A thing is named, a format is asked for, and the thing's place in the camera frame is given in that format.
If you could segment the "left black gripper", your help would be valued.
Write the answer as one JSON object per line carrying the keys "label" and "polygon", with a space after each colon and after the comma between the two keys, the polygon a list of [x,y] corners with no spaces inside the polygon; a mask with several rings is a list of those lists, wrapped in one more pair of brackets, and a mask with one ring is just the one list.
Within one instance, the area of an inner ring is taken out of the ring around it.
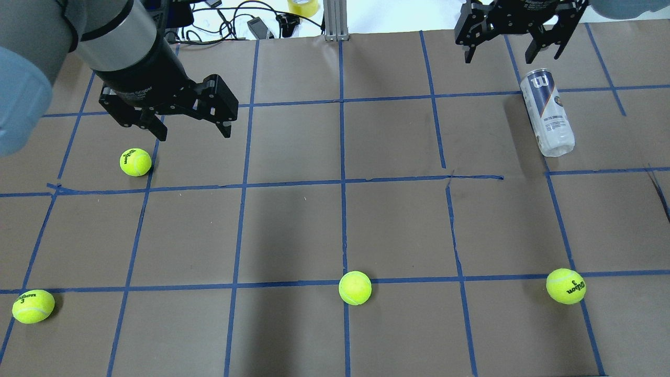
{"label": "left black gripper", "polygon": [[118,71],[95,71],[104,86],[98,103],[122,127],[137,126],[166,141],[168,129],[160,114],[184,114],[215,124],[230,138],[238,119],[239,100],[218,74],[192,81],[164,38],[155,38],[137,63]]}

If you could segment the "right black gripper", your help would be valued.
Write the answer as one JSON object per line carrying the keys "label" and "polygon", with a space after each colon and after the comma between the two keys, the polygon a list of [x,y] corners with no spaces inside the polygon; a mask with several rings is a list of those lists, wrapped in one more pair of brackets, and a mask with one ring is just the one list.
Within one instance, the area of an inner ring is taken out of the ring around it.
{"label": "right black gripper", "polygon": [[550,45],[558,45],[557,60],[566,48],[589,1],[465,2],[454,29],[455,43],[464,48],[464,61],[472,62],[476,48],[503,33],[528,33],[526,63]]}

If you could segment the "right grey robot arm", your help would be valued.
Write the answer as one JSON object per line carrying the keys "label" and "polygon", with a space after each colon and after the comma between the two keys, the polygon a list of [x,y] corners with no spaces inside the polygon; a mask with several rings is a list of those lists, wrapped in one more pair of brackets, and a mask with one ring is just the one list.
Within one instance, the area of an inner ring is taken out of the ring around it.
{"label": "right grey robot arm", "polygon": [[471,63],[482,43],[502,35],[529,34],[524,55],[529,64],[551,45],[558,47],[554,55],[558,59],[590,7],[601,17],[625,20],[667,6],[668,1],[466,1],[460,7],[454,41],[464,48],[465,62]]}

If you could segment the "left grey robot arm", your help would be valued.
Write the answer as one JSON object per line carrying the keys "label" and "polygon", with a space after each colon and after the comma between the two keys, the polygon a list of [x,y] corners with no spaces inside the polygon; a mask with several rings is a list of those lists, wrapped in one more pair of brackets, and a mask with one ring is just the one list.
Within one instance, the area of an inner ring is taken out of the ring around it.
{"label": "left grey robot arm", "polygon": [[98,102],[120,126],[165,141],[160,115],[186,115],[230,138],[236,96],[218,74],[191,80],[166,38],[193,24],[191,2],[2,1],[1,11],[2,157],[26,145],[72,52],[103,81]]}

